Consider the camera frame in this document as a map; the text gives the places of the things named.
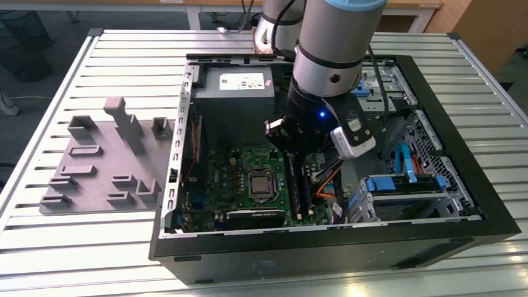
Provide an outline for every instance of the trash bin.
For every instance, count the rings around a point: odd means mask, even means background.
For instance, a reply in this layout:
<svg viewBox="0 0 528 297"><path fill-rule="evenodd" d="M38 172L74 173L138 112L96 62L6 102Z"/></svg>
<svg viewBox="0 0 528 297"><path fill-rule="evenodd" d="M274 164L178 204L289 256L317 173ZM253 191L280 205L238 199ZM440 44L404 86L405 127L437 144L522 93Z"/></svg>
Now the trash bin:
<svg viewBox="0 0 528 297"><path fill-rule="evenodd" d="M21 82L36 82L50 72L42 53L26 48L6 28L0 29L0 64Z"/></svg>
<svg viewBox="0 0 528 297"><path fill-rule="evenodd" d="M0 22L30 50L41 50L50 45L46 29L34 11L0 11Z"/></svg>

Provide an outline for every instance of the cpu socket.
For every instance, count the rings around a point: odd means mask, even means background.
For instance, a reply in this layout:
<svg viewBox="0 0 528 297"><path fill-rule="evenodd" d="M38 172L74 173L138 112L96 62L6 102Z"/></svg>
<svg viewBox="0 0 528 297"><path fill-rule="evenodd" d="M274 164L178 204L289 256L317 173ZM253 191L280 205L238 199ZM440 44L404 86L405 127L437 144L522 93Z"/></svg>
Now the cpu socket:
<svg viewBox="0 0 528 297"><path fill-rule="evenodd" d="M249 198L256 203L264 203L274 197L273 171L250 171L248 173Z"/></svg>

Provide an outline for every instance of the motherboard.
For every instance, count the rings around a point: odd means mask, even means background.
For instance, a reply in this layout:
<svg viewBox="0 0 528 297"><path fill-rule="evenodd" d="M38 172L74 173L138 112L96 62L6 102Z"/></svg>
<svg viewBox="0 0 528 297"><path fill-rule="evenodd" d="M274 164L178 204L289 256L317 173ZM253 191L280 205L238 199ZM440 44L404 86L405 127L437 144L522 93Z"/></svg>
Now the motherboard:
<svg viewBox="0 0 528 297"><path fill-rule="evenodd" d="M322 200L313 200L310 216L297 219L290 214L284 156L277 149L210 150L208 162L206 190L204 194L190 192L188 197L188 231L229 229L228 218L242 225L252 224L250 221L258 215L265 217L266 222L273 222L274 218L274 222L282 226L326 224ZM305 173L316 170L318 166L314 158L306 158Z"/></svg>

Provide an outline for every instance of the gray floor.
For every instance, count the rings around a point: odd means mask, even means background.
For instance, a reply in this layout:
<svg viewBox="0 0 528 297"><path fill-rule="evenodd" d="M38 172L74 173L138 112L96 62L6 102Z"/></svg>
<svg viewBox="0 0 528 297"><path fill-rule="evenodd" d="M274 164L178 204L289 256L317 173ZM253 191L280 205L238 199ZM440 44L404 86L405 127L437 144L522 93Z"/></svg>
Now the gray floor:
<svg viewBox="0 0 528 297"><path fill-rule="evenodd" d="M181 12L82 12L80 23L70 24L65 12L38 12L42 23L53 40L44 55L53 67L52 74L40 82L21 83L0 67L0 87L9 97L52 97L57 90L77 50L90 28L105 29L172 29L189 28L186 15ZM226 24L233 24L240 14L218 17ZM202 29L214 30L220 24L210 22L210 17L201 14ZM513 82L509 94L518 105L528 111L528 59L513 55L496 76L500 82ZM37 98L14 100L20 107L16 117L0 114L0 162L16 163L32 137L49 101ZM6 181L10 169L0 167L0 181Z"/></svg>

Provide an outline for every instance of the aluminum extrusion table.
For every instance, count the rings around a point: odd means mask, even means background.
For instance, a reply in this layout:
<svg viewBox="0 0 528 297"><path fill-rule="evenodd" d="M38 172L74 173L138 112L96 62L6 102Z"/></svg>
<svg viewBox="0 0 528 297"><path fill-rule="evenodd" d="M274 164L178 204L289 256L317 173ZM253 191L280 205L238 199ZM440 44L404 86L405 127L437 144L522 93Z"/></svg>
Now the aluminum extrusion table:
<svg viewBox="0 0 528 297"><path fill-rule="evenodd" d="M522 231L528 230L526 116L460 41L442 34L377 34L377 54L409 54ZM138 119L174 119L186 53L250 53L250 32L105 30L86 37L0 196L1 296L174 291L200 296L446 296L528 292L528 233L424 269L186 288L146 259L154 212L44 216L37 203L76 114L108 120L124 96Z"/></svg>

